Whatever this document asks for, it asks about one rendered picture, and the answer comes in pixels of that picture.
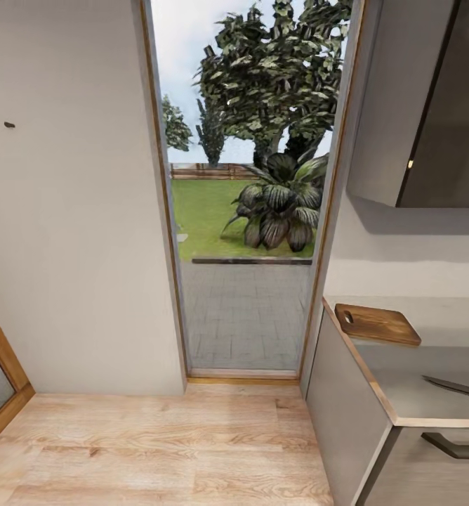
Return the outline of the cutting board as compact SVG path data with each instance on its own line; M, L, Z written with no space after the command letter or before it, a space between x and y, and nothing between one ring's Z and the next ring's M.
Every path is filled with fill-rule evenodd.
M422 340L400 311L336 304L336 314L345 334L420 345ZM351 323L345 319L351 318Z

